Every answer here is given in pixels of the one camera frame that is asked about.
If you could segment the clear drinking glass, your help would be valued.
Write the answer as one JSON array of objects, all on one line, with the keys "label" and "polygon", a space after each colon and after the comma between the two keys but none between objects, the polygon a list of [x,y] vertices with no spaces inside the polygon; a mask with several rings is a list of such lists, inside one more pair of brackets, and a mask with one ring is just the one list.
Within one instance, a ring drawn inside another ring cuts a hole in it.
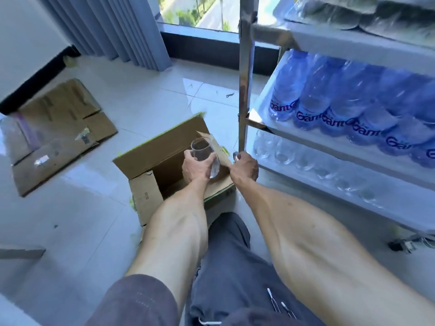
[{"label": "clear drinking glass", "polygon": [[214,148],[211,145],[210,138],[199,137],[191,142],[191,155],[197,161],[202,162],[208,159],[212,153],[215,153],[216,156],[211,165],[210,179],[215,178],[220,170],[219,157],[217,156],[217,153],[215,152]]}]

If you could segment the person's right forearm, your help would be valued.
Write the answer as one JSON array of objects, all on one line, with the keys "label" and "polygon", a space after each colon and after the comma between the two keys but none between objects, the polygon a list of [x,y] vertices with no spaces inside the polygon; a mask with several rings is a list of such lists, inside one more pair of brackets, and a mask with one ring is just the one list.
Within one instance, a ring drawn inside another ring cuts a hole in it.
[{"label": "person's right forearm", "polygon": [[435,326],[435,302],[384,268],[331,215],[232,176],[282,282],[328,326]]}]

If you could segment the row of blue water bottles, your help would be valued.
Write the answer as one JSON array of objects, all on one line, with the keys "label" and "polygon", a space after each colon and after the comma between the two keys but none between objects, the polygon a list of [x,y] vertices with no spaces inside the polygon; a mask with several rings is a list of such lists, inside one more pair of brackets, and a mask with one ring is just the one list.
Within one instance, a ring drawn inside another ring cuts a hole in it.
[{"label": "row of blue water bottles", "polygon": [[292,49],[282,59],[268,114],[435,169],[432,76]]}]

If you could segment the person's right hand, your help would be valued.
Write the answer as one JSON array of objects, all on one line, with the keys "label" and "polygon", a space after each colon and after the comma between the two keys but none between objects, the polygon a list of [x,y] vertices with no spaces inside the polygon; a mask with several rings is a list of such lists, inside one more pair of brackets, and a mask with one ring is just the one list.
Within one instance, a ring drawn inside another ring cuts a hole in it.
[{"label": "person's right hand", "polygon": [[258,175],[259,166],[255,158],[253,162],[238,162],[230,167],[230,177],[237,189],[242,189],[244,185],[256,182]]}]

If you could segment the grey trousers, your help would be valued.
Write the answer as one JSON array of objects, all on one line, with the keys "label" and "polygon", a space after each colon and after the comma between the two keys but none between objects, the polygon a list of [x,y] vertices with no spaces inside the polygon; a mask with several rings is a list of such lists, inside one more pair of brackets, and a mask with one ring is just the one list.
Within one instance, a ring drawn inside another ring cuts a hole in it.
[{"label": "grey trousers", "polygon": [[212,223],[185,306],[184,326],[325,326],[251,250],[250,233],[226,212]]}]

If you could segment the person's left hand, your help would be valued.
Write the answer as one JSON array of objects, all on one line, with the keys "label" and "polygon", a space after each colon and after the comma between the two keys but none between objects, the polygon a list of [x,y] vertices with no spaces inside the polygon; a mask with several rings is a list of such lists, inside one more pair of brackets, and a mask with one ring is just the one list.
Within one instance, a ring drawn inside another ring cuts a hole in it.
[{"label": "person's left hand", "polygon": [[217,159],[217,154],[211,153],[207,159],[198,161],[192,156],[191,150],[185,150],[182,172],[186,182],[208,184],[215,159]]}]

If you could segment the black caster wheel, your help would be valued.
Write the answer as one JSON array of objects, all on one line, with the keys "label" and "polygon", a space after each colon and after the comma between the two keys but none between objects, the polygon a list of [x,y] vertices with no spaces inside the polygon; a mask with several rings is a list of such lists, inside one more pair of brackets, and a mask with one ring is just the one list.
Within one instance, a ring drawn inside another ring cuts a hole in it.
[{"label": "black caster wheel", "polygon": [[405,252],[411,254],[418,248],[427,247],[435,249],[435,235],[414,234],[406,238],[400,238],[387,243],[389,249],[393,252]]}]

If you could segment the clear plastic film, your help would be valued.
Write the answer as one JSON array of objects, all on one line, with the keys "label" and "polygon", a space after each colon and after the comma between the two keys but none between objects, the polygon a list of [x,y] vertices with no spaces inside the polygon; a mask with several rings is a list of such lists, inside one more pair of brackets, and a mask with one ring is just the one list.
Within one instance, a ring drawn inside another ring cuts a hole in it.
[{"label": "clear plastic film", "polygon": [[11,165],[20,163],[36,149],[28,137],[28,129],[28,124],[19,113],[12,113],[0,120],[3,143]]}]

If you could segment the flattened cardboard box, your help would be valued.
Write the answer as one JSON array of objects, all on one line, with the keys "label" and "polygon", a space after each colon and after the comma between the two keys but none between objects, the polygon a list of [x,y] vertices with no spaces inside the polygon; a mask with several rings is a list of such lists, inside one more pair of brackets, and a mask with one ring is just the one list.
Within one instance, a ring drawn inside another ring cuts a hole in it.
[{"label": "flattened cardboard box", "polygon": [[20,163],[10,164],[20,197],[118,133],[101,105],[77,78],[57,85],[13,113],[23,116],[29,126],[28,137],[36,147]]}]

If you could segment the black skirting board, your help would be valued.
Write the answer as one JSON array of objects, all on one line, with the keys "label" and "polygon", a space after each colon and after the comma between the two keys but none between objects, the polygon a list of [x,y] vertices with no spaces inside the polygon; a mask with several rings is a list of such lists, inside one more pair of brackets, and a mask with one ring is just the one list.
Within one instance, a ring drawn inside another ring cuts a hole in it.
[{"label": "black skirting board", "polygon": [[46,87],[67,67],[64,62],[64,57],[67,56],[75,59],[80,57],[81,53],[75,45],[65,48],[18,89],[3,99],[0,102],[0,113],[3,115],[13,113],[33,98],[42,88]]}]

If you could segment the grey shirt sleeve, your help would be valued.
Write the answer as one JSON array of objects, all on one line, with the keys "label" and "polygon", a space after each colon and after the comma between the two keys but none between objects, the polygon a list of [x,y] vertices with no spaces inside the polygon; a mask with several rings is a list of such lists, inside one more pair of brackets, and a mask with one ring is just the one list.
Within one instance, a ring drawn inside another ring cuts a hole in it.
[{"label": "grey shirt sleeve", "polygon": [[85,326],[179,326],[173,294],[160,280],[130,275],[105,293]]}]

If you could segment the open cardboard box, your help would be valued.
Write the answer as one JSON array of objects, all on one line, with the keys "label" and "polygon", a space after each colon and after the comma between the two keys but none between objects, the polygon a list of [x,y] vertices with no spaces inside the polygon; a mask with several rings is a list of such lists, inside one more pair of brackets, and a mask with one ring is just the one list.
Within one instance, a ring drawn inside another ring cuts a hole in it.
[{"label": "open cardboard box", "polygon": [[123,153],[113,163],[128,178],[133,207],[142,227],[164,200],[188,185],[182,172],[184,152],[193,149],[192,142],[203,138],[210,143],[219,161],[218,172],[209,180],[204,194],[206,208],[211,208],[235,186],[228,166],[227,150],[209,132],[203,113],[197,113],[162,134]]}]

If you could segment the person's left forearm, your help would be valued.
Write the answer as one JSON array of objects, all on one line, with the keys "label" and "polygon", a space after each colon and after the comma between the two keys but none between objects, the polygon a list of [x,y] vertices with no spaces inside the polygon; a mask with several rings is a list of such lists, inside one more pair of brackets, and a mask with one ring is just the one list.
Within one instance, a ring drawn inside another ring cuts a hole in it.
[{"label": "person's left forearm", "polygon": [[208,182],[208,175],[195,178],[160,205],[145,226],[144,238],[125,274],[142,274],[161,281],[175,298],[179,318],[208,248],[204,209]]}]

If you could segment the grey curtain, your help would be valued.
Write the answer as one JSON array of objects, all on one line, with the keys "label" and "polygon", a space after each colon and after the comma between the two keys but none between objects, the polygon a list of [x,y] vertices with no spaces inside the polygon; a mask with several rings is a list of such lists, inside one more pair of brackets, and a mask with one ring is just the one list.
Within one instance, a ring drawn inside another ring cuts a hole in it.
[{"label": "grey curtain", "polygon": [[159,72],[172,65],[156,21],[157,0],[38,1],[82,55]]}]

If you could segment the metal shelf rack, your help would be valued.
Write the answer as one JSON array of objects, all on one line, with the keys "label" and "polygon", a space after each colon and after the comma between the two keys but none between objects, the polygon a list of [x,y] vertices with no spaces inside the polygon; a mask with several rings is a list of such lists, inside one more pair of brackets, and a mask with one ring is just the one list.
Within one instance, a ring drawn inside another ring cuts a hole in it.
[{"label": "metal shelf rack", "polygon": [[358,146],[346,137],[329,137],[319,129],[302,130],[292,121],[272,120],[268,114],[271,93],[282,59],[290,50],[330,56],[347,61],[435,77],[435,49],[404,43],[360,29],[338,30],[290,22],[284,15],[295,0],[240,0],[240,149],[253,150],[258,129],[329,154],[373,173],[370,179],[380,194],[377,208],[358,197],[350,197],[334,186],[323,186],[291,166],[259,158],[260,167],[275,175],[332,198],[339,206],[366,210],[393,225],[393,241],[408,236],[435,235],[435,169],[413,162],[409,156],[391,156],[376,146]]}]

